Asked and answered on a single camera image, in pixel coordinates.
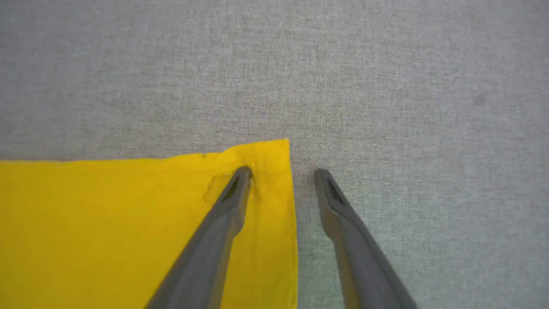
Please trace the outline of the yellow shirt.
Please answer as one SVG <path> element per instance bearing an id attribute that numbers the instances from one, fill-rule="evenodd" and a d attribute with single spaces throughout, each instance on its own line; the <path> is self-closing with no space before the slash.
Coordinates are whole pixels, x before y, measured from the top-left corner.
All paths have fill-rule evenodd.
<path id="1" fill-rule="evenodd" d="M 232 174 L 251 168 L 221 309 L 297 309 L 290 142 L 105 161 L 0 160 L 0 309 L 143 309 Z"/>

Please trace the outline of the grey fabric sofa cushion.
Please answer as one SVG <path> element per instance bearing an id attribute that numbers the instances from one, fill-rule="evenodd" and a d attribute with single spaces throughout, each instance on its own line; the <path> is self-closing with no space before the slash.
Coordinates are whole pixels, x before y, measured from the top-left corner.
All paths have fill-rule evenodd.
<path id="1" fill-rule="evenodd" d="M 0 158 L 290 140 L 299 309 L 343 309 L 313 173 L 421 309 L 549 309 L 549 0 L 0 0 Z"/>

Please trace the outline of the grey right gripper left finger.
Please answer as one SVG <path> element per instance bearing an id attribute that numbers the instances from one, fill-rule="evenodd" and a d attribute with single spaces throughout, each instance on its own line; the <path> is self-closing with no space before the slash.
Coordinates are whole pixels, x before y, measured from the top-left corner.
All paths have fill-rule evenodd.
<path id="1" fill-rule="evenodd" d="M 242 230 L 251 168 L 239 167 L 187 242 L 146 309 L 220 309 L 229 257 Z"/>

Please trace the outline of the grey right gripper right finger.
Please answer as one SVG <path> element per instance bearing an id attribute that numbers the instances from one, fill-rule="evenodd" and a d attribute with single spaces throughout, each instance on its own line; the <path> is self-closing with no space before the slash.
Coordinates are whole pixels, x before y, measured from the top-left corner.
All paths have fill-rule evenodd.
<path id="1" fill-rule="evenodd" d="M 345 309 L 418 309 L 332 174 L 316 170 L 314 184 L 322 227 L 335 248 Z"/>

